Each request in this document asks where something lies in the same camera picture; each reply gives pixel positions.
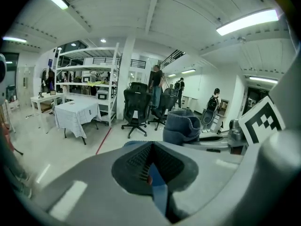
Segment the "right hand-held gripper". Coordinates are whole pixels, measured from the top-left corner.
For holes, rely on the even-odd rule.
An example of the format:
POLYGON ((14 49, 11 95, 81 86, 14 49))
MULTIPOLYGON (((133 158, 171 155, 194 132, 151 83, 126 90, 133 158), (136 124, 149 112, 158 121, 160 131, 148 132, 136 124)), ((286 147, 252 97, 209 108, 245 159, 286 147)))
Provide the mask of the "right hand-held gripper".
POLYGON ((217 153, 229 153, 230 147, 241 147, 240 154, 245 154, 249 146, 260 145, 272 134, 284 128, 285 124, 278 109, 270 97, 266 96, 239 119, 230 121, 228 136, 202 134, 200 142, 184 143, 182 146, 217 153), (219 142, 227 139, 228 144, 219 142))

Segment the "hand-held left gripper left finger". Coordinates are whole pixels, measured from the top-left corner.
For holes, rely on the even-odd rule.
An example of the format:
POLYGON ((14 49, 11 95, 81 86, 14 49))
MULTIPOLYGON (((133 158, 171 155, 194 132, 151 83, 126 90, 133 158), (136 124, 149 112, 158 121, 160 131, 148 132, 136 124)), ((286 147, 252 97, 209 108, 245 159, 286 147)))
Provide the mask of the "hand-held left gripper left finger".
POLYGON ((88 157, 44 187, 33 201, 68 226, 168 226, 151 196, 130 194, 111 173, 136 143, 88 157))

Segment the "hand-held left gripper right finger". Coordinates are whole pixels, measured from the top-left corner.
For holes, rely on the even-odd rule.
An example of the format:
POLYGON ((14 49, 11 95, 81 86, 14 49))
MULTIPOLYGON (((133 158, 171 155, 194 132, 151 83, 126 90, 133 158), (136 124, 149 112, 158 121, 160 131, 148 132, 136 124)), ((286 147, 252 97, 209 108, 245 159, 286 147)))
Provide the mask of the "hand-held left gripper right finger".
POLYGON ((229 182, 243 159, 242 155, 228 152, 201 151, 167 142, 160 144, 194 162, 181 180, 184 190, 173 193, 169 192, 158 166, 152 166, 154 203, 161 213, 175 220, 185 219, 205 207, 229 182))

